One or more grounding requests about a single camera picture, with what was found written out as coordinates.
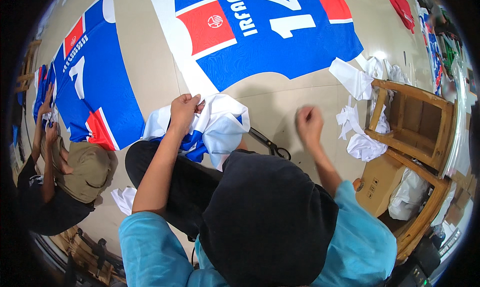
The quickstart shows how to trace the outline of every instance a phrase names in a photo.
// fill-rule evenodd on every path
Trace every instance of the person's left hand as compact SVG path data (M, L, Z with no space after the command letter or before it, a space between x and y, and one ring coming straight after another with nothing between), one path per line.
M205 101L200 102L200 94L192 97L191 94L182 94L173 100L170 107L170 128L178 130L184 135L188 134L194 113L201 113L205 107Z
M57 130L57 122L52 123L52 127L49 126L49 124L46 124L45 128L45 142L47 145L51 146L52 144L57 141L57 138L59 136L59 132Z
M45 95L45 102L38 108L38 117L42 118L42 115L45 113L51 112L52 108L50 108L50 101L52 99L53 94L53 86L52 83L48 85L48 90Z

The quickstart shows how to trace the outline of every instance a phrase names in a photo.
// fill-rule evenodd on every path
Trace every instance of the wooden stool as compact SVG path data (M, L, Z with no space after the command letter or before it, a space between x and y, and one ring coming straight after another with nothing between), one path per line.
M422 89L375 79L380 87L370 125L365 133L441 172L448 157L447 146L452 130L454 105ZM375 132L387 90L396 91L390 105L391 132Z
M42 43L42 40L34 40L28 44L27 53L23 58L20 74L17 77L17 83L20 86L15 87L14 93L27 91L30 86L30 80L35 76L35 72L32 72L32 60L35 50Z

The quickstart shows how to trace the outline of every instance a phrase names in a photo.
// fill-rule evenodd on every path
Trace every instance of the black pants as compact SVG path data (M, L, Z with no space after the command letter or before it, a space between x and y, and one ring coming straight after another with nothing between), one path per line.
M135 188L138 189L159 144L142 140L130 146L125 168ZM163 218L195 239L202 223L202 213L210 203L221 176L218 170L203 167L182 156L177 157Z

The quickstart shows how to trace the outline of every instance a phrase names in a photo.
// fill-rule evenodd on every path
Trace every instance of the blue jersey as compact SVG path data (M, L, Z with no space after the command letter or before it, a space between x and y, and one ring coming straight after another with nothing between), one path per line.
M54 57L56 99L73 142L121 150L141 138L144 119L123 63L113 0L97 0Z
M191 42L191 57L218 92L263 72L293 79L363 50L344 0L172 0L176 20L164 16L166 1L152 0L184 77L191 67L172 46ZM190 40L181 36L178 20Z

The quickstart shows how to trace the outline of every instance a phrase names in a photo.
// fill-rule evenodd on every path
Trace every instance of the hand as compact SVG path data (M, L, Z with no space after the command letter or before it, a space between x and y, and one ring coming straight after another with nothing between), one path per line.
M52 127L49 127L49 124L47 123L45 130L45 142L48 146L51 146L55 143L55 141L57 141L57 138L59 136L59 132L57 130L57 122L53 122Z
M201 113L205 107L205 101L198 104L200 94L192 97L191 94L182 94L173 100L170 113L171 122L169 129L178 130L183 136L188 134L194 113Z
M300 140L310 153L320 148L324 120L319 108L305 106L297 110L296 125Z
M48 85L48 90L45 95L45 102L38 108L38 117L42 118L45 113L51 112L50 101L52 100L53 86L52 83Z

